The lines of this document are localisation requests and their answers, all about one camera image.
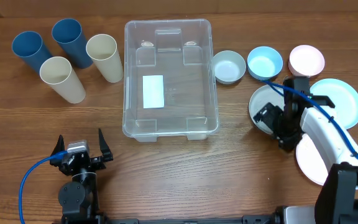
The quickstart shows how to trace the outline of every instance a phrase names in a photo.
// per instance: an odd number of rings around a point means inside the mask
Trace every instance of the blue cup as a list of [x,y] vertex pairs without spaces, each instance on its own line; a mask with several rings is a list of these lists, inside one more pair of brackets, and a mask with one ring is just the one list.
[[41,65],[52,57],[41,35],[34,31],[25,31],[15,37],[12,42],[12,51],[37,73]]
[[62,19],[52,29],[52,37],[78,68],[86,68],[93,61],[86,53],[86,39],[81,24],[75,19]]
[[247,58],[248,71],[258,80],[268,80],[278,75],[283,68],[283,58],[271,47],[257,47]]

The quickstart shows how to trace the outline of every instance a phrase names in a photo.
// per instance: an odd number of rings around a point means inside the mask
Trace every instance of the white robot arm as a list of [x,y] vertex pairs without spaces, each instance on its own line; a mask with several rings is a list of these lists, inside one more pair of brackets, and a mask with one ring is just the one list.
[[[331,116],[336,116],[334,109],[323,106],[323,109]],[[329,171],[333,164],[348,162],[352,166],[358,166],[358,160],[347,148],[342,137],[332,123],[316,108],[305,108],[300,121],[301,129],[309,135],[315,144],[320,156]],[[351,135],[341,126],[342,130],[350,140],[353,148],[358,153],[358,145]]]

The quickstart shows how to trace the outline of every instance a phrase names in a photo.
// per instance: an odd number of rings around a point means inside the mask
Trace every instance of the light blue plate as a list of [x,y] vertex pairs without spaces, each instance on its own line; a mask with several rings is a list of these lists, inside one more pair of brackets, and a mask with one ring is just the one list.
[[326,78],[310,88],[314,95],[329,96],[335,104],[336,121],[346,129],[358,123],[358,93],[344,81]]

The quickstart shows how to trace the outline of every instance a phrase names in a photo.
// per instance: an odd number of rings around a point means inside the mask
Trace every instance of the light blue bowl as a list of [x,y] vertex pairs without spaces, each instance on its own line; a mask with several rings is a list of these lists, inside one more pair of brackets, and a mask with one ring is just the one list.
[[268,80],[283,68],[283,58],[271,47],[257,47],[252,50],[247,59],[248,71],[258,80]]

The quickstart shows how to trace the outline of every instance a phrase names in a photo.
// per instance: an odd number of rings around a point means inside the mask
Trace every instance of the wooden table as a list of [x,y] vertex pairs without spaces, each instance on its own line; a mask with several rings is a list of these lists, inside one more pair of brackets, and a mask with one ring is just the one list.
[[[295,46],[314,45],[326,59],[318,80],[339,78],[358,91],[358,12],[77,19],[87,38],[98,33],[116,38],[123,58],[126,22],[182,18],[211,22],[215,53],[235,50],[247,57],[254,47],[268,45],[287,62]],[[0,19],[0,223],[19,223],[17,193],[23,175],[50,155],[59,134],[66,144],[87,139],[96,156],[98,128],[114,153],[114,161],[98,172],[101,208],[110,218],[240,217],[270,214],[278,205],[314,204],[320,187],[301,173],[293,153],[283,153],[252,125],[248,102],[261,86],[258,81],[247,74],[237,85],[218,85],[220,130],[207,140],[174,137],[141,144],[122,133],[122,82],[108,83],[94,65],[76,69],[86,98],[71,105],[12,53],[13,38],[34,30],[54,55],[62,55],[51,36],[59,19]],[[285,66],[276,82],[288,73]],[[358,142],[358,125],[350,133]],[[57,193],[68,181],[48,164],[30,175],[24,189],[27,223],[60,219]]]

